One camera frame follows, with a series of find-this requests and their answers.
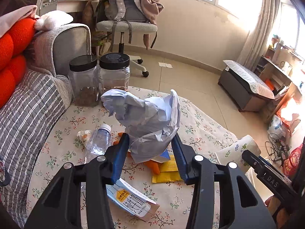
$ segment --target food jar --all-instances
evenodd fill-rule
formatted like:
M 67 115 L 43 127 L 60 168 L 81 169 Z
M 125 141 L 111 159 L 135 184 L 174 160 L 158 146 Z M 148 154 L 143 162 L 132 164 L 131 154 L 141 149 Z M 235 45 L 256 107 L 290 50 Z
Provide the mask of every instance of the food jar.
M 101 93 L 110 89 L 127 91 L 130 58 L 124 53 L 108 53 L 100 57 L 99 83 Z
M 99 102 L 97 58 L 83 55 L 70 61 L 69 80 L 75 105 L 94 107 Z

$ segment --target tiled floor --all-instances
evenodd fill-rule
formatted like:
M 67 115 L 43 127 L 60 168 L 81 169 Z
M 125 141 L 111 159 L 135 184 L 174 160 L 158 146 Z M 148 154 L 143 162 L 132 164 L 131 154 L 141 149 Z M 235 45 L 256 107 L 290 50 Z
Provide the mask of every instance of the tiled floor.
M 190 100 L 237 138 L 251 135 L 260 147 L 261 156 L 268 157 L 265 148 L 268 136 L 266 124 L 256 113 L 238 111 L 235 103 L 217 84 L 219 75 L 162 57 L 126 53 L 141 56 L 142 65 L 149 71 L 149 77 L 144 78 L 141 71 L 132 68 L 129 85 L 166 93 L 174 89 L 179 96 Z M 160 67 L 158 62 L 169 63 L 173 68 Z

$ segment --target baseboard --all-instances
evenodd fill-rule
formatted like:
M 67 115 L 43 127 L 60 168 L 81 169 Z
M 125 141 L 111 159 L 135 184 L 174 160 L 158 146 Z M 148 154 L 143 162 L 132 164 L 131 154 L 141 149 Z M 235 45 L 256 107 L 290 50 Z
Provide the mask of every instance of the baseboard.
M 118 45 L 115 45 L 114 50 L 117 50 L 117 49 L 118 49 Z M 148 55 L 153 55 L 153 56 L 161 56 L 163 58 L 186 63 L 186 64 L 207 70 L 209 72 L 212 72 L 212 73 L 215 73 L 218 75 L 220 75 L 222 73 L 222 70 L 212 67 L 210 65 L 207 65 L 205 63 L 202 63 L 202 62 L 199 62 L 199 61 L 196 61 L 193 59 L 189 59 L 186 57 L 182 57 L 179 55 L 175 55 L 172 53 L 168 53 L 168 52 L 163 52 L 163 51 L 159 51 L 159 50 L 155 50 L 155 49 L 146 50 L 146 48 L 138 47 L 138 46 L 131 46 L 131 45 L 124 45 L 124 50 L 128 51 L 128 52 L 138 52 L 138 53 L 143 53 L 143 54 L 148 54 Z

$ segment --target blue gripper pad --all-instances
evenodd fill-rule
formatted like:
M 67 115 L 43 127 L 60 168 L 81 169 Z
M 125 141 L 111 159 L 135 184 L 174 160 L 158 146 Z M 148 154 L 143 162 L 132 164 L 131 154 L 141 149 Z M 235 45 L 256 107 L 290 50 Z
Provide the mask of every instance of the blue gripper pad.
M 187 184 L 193 184 L 194 178 L 196 178 L 196 171 L 191 166 L 193 157 L 196 155 L 194 149 L 191 146 L 182 144 L 178 133 L 171 141 L 173 154 L 177 163 L 180 177 Z
M 121 176 L 128 148 L 129 136 L 128 134 L 123 133 L 120 142 L 115 146 L 110 146 L 105 153 L 107 159 L 112 163 L 111 181 L 113 184 L 115 184 Z

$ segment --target metal screw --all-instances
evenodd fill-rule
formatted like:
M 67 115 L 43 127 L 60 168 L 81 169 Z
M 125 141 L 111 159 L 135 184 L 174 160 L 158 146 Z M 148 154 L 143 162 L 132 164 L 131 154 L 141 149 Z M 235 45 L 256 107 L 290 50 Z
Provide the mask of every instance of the metal screw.
M 101 155 L 101 156 L 98 156 L 96 159 L 97 159 L 97 161 L 99 161 L 99 162 L 103 162 L 103 161 L 106 160 L 106 157 L 105 157 L 104 155 Z
M 70 169 L 70 168 L 72 167 L 72 163 L 65 163 L 65 164 L 63 165 L 63 167 L 64 167 L 65 169 Z
M 234 162 L 230 162 L 229 163 L 229 167 L 232 168 L 232 169 L 236 169 L 237 168 L 237 164 L 234 163 Z
M 201 155 L 196 155 L 194 158 L 198 162 L 201 162 L 203 160 L 203 156 L 201 156 Z

